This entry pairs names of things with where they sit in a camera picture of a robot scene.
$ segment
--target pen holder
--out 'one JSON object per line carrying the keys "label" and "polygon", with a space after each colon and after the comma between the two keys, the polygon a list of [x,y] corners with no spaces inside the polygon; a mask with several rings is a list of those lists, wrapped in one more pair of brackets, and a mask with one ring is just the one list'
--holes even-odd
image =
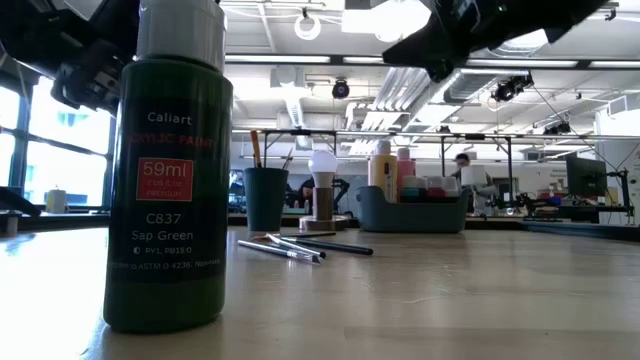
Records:
{"label": "pen holder", "polygon": [[277,168],[244,170],[244,193],[250,232],[280,231],[288,176],[287,170]]}

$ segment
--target paint bottle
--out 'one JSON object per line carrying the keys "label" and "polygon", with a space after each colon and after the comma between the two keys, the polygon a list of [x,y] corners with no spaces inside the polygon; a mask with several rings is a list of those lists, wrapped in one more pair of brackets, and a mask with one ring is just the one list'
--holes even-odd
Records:
{"label": "paint bottle", "polygon": [[405,176],[416,176],[416,162],[411,160],[409,148],[398,149],[398,194],[402,193],[402,180]]}
{"label": "paint bottle", "polygon": [[233,87],[213,0],[142,0],[122,73],[104,319],[154,333],[222,310]]}
{"label": "paint bottle", "polygon": [[391,143],[378,141],[374,155],[369,159],[369,185],[381,188],[384,198],[394,203],[398,191],[397,179],[398,164],[396,157],[391,155]]}

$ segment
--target cable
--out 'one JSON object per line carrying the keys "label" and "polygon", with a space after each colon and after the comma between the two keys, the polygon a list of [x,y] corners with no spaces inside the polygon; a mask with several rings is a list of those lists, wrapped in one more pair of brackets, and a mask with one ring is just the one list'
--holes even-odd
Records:
{"label": "cable", "polygon": [[22,75],[22,65],[16,62],[16,68],[18,68],[18,75],[20,76],[20,85],[22,86],[22,96],[24,96],[24,101],[27,103],[27,111],[29,112],[29,114],[31,114],[31,102],[29,101],[29,96],[27,96],[27,86],[24,83],[24,75]]}
{"label": "cable", "polygon": [[633,154],[634,151],[636,151],[636,149],[638,148],[638,146],[640,146],[640,142],[636,144],[636,146],[633,148],[633,150],[631,150],[631,152],[629,153],[629,155],[627,155],[622,161],[620,161],[620,164],[618,164],[618,166],[615,167],[616,171],[618,171],[618,169],[620,168],[620,166],[622,166],[622,164],[624,164],[625,161],[627,161],[627,159],[629,158],[629,156],[631,156]]}
{"label": "cable", "polygon": [[320,20],[324,20],[324,21],[326,21],[326,22],[328,22],[328,23],[330,23],[330,24],[336,24],[336,25],[341,25],[341,26],[342,26],[342,23],[341,23],[341,22],[339,22],[339,21],[335,21],[335,20],[331,20],[328,16],[321,16],[321,15],[318,15],[318,18],[319,18]]}
{"label": "cable", "polygon": [[[547,99],[545,99],[544,96],[542,96],[542,94],[540,93],[540,91],[538,91],[538,89],[535,87],[535,85],[531,86],[533,88],[533,90],[535,90],[538,95],[540,95],[540,98],[547,104],[547,106],[549,107],[549,109],[551,109],[551,111],[553,111],[556,116],[558,117],[558,119],[562,120],[562,116],[560,116],[560,114],[556,111],[556,109],[553,108],[553,106],[551,106],[551,104],[549,104],[549,102],[547,101]],[[578,134],[575,130],[573,130],[572,127],[569,127],[571,129],[571,131],[576,134],[578,137],[580,137],[580,134]],[[607,160],[604,156],[602,156],[602,154],[600,154],[596,148],[589,144],[585,139],[583,139],[582,137],[580,137],[580,140],[582,140],[583,143],[585,143],[589,148],[591,148],[591,150],[596,153],[596,155],[600,156],[602,158],[602,160],[604,160],[605,163],[607,163],[609,166],[611,166],[612,169],[615,169],[616,167],[609,162],[609,160]]]}
{"label": "cable", "polygon": [[[547,99],[545,99],[545,97],[544,97],[544,96],[542,96],[542,94],[540,93],[540,91],[538,91],[538,89],[536,89],[535,85],[534,85],[534,86],[531,86],[531,87],[533,88],[533,90],[535,90],[535,91],[538,93],[538,95],[540,95],[540,98],[542,98],[542,100],[547,104],[547,106],[549,106],[549,108],[550,108],[550,109],[551,109],[551,110],[556,114],[556,116],[557,116],[559,119],[562,119],[562,117],[560,116],[560,114],[558,114],[558,112],[553,108],[553,106],[551,106],[551,104],[549,104],[549,102],[547,101]],[[575,130],[573,130],[573,128],[572,128],[572,127],[569,127],[569,128],[571,129],[571,131],[572,131],[574,134],[576,134],[576,135],[580,136],[580,134],[578,134]],[[611,162],[609,162],[609,160],[607,160],[604,156],[602,156],[602,154],[600,154],[600,153],[596,150],[596,148],[595,148],[593,145],[589,144],[585,139],[580,138],[580,140],[582,140],[582,142],[584,142],[584,143],[585,143],[589,148],[591,148],[591,150],[592,150],[594,153],[596,153],[596,155],[598,155],[598,156],[599,156],[599,157],[600,157],[600,158],[601,158],[605,163],[607,163],[609,166],[611,166],[611,168],[612,168],[612,169],[614,169],[616,172],[618,172],[618,168],[620,168],[620,166],[622,166],[622,163],[624,163],[624,161],[626,161],[626,160],[629,158],[629,156],[631,156],[631,154],[633,154],[633,151],[635,151],[635,149],[638,147],[638,145],[640,145],[640,143],[639,143],[639,144],[636,144],[636,147],[635,147],[635,148],[634,148],[634,149],[629,153],[629,155],[627,155],[627,157],[625,157],[625,159],[622,161],[622,163],[620,163],[620,165],[618,165],[618,166],[615,166],[615,165],[613,165]],[[614,177],[614,179],[616,179],[616,182],[618,183],[618,186],[619,186],[620,188],[622,188],[622,184],[620,183],[620,179],[618,179],[618,177],[617,177],[617,176],[616,176],[616,177]],[[631,200],[631,197],[629,197],[629,203],[630,203],[630,204],[631,204],[631,206],[633,206],[634,208],[636,207],[636,206],[635,206],[635,204],[633,203],[633,200]],[[631,223],[631,217],[630,217],[630,216],[627,216],[627,220],[628,220],[628,223]]]}

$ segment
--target computer monitor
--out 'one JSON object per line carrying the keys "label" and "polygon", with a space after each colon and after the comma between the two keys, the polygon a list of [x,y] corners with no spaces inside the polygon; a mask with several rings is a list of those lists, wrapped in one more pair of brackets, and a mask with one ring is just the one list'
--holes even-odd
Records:
{"label": "computer monitor", "polygon": [[567,156],[567,182],[569,193],[583,197],[605,196],[607,191],[607,165],[604,161]]}

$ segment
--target plastic container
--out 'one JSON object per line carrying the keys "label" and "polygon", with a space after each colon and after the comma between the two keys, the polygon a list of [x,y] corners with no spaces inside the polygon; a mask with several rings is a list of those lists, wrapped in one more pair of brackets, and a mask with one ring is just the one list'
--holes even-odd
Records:
{"label": "plastic container", "polygon": [[418,179],[418,189],[426,189],[427,188],[427,178],[419,177]]}
{"label": "plastic container", "polygon": [[446,197],[454,197],[460,194],[460,185],[458,179],[453,176],[447,176],[442,180],[442,188]]}
{"label": "plastic container", "polygon": [[407,175],[402,178],[402,188],[403,189],[418,189],[418,178],[413,175]]}
{"label": "plastic container", "polygon": [[397,152],[398,155],[398,194],[405,187],[403,186],[404,178],[406,176],[416,176],[416,162],[411,160],[411,153],[409,148],[400,148]]}
{"label": "plastic container", "polygon": [[369,185],[379,187],[384,198],[392,203],[397,201],[398,194],[397,165],[396,157],[391,155],[391,143],[379,141],[375,154],[369,159]]}
{"label": "plastic container", "polygon": [[377,186],[365,186],[357,195],[360,226],[373,232],[458,233],[466,223],[471,191],[442,203],[400,203],[385,200]]}
{"label": "plastic container", "polygon": [[429,176],[427,178],[427,189],[443,189],[443,183],[442,176]]}

